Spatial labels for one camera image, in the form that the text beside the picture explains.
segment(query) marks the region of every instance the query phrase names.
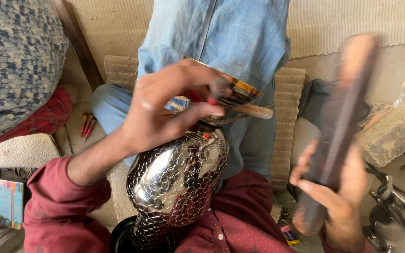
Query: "book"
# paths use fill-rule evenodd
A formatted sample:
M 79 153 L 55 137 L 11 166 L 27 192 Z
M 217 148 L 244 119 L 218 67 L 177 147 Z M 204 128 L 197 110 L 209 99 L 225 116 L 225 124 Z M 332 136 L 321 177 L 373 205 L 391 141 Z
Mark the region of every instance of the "book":
M 24 183 L 0 179 L 0 221 L 6 227 L 21 229 L 23 224 Z

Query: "wrist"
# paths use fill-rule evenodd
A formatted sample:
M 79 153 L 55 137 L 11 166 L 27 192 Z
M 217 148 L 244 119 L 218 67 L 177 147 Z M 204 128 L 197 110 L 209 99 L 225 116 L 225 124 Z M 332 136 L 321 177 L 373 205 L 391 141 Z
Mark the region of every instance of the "wrist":
M 329 217 L 325 223 L 325 240 L 332 249 L 344 252 L 360 253 L 365 246 L 365 238 L 360 229 L 359 212 L 349 217 L 335 219 Z
M 115 130 L 112 134 L 107 136 L 109 145 L 113 147 L 113 157 L 121 161 L 122 159 L 136 155 L 135 147 L 130 141 L 130 137 L 127 136 L 121 128 Z

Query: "sleeve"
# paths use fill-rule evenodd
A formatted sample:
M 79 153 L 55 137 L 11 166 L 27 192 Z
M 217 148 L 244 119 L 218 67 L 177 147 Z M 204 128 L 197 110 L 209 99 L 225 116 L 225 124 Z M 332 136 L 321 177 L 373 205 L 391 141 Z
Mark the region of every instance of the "sleeve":
M 27 182 L 32 198 L 24 211 L 25 252 L 109 252 L 110 233 L 86 216 L 110 198 L 110 184 L 77 186 L 67 175 L 71 157 L 56 158 Z

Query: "blue patterned cloth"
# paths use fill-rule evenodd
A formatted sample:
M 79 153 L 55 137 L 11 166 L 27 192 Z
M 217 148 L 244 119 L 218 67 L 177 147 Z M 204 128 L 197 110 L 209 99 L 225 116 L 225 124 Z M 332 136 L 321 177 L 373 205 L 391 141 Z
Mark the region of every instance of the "blue patterned cloth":
M 0 0 L 0 136 L 48 101 L 67 48 L 50 0 Z

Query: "brick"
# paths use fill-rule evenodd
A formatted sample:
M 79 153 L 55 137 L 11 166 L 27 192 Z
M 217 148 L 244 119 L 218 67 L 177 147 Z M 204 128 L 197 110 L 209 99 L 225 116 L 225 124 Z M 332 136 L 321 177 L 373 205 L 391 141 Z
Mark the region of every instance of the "brick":
M 405 152 L 405 104 L 384 115 L 357 137 L 365 161 L 383 167 Z

